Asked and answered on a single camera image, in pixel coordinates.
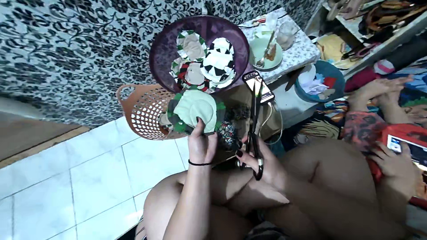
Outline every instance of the smartphone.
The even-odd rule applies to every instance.
[[[259,72],[254,70],[254,71],[245,73],[242,76],[242,79],[251,91],[253,91],[255,84],[259,84],[259,86],[262,84],[263,89],[261,92],[261,103],[267,103],[274,100],[274,94],[267,87],[267,84],[264,82]]]
[[[387,136],[387,147],[395,152],[402,152],[400,143],[406,142],[411,150],[412,161],[421,169],[427,170],[427,147],[409,142],[393,135]]]

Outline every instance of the floral patterned wall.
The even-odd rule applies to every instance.
[[[27,102],[46,120],[99,126],[122,116],[115,91],[155,84],[154,36],[202,14],[240,24],[285,7],[304,27],[319,0],[0,0],[0,97]]]

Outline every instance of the black scissors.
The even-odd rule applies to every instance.
[[[261,180],[264,170],[264,160],[261,158],[260,149],[257,142],[257,135],[255,133],[258,122],[258,114],[260,112],[262,88],[262,80],[255,80],[254,86],[252,87],[251,119],[248,131],[248,143],[246,144],[246,152],[249,153],[252,147],[254,150],[254,158],[258,160],[258,173],[256,173],[254,170],[254,177],[257,181]],[[240,161],[238,164],[240,170],[243,170],[246,167],[246,164],[240,163]]]

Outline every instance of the green plate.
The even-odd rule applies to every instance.
[[[269,38],[256,38],[249,43],[249,48],[250,48],[249,63],[252,64],[252,66],[254,66],[255,69],[263,70],[263,71],[270,70],[278,66],[282,62],[282,59],[283,59],[282,48],[280,47],[279,44],[276,43],[276,56],[274,60],[270,61],[268,59],[264,59],[264,64],[265,64],[264,67],[257,67],[255,65],[256,62],[263,57],[264,51],[267,48],[267,44],[269,40],[270,40]]]

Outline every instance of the patterned tablecloth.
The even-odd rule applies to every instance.
[[[286,14],[286,11],[284,8],[279,8],[277,10],[274,10],[268,13],[268,15],[274,15],[277,18],[285,14]],[[240,26],[252,26],[253,20],[247,21],[244,24],[241,24]],[[296,23],[292,20],[292,18],[289,15],[286,15],[278,19],[277,26],[279,27],[281,24],[287,23],[287,22],[296,25]],[[254,32],[256,31],[256,29],[257,29],[256,27],[249,28],[249,29],[242,28],[242,32],[245,34],[246,38],[248,39],[248,42],[251,42],[255,38]],[[319,59],[320,59],[320,51],[311,42],[311,40],[307,37],[307,35],[305,35],[305,33],[300,29],[297,32],[294,44],[289,49],[283,51],[283,60],[280,66],[269,72],[260,72],[260,74],[263,77],[264,81],[267,84],[269,84],[274,82],[277,78],[281,77],[282,75],[290,71],[299,69],[307,64],[314,63]],[[253,67],[250,65],[248,66],[246,71],[248,71],[249,68],[253,70]]]

